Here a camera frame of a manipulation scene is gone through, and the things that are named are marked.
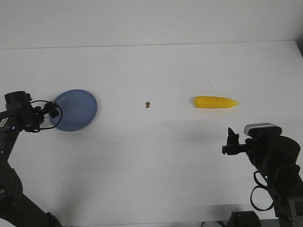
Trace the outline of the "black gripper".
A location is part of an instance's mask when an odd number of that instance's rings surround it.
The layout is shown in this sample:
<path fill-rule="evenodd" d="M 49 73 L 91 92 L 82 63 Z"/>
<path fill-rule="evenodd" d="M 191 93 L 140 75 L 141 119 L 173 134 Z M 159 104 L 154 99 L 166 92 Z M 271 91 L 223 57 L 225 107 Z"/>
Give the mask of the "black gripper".
<path fill-rule="evenodd" d="M 43 123 L 45 121 L 45 116 L 49 114 L 52 118 L 55 118 L 59 115 L 58 110 L 55 108 L 55 104 L 53 102 L 47 102 L 44 105 L 44 108 L 40 106 L 34 107 L 34 122 L 35 123 Z"/>
<path fill-rule="evenodd" d="M 246 153 L 248 150 L 247 144 L 239 143 L 239 134 L 234 133 L 234 131 L 229 127 L 227 143 L 225 146 L 222 146 L 222 153 L 224 155 L 237 155 L 239 153 Z"/>

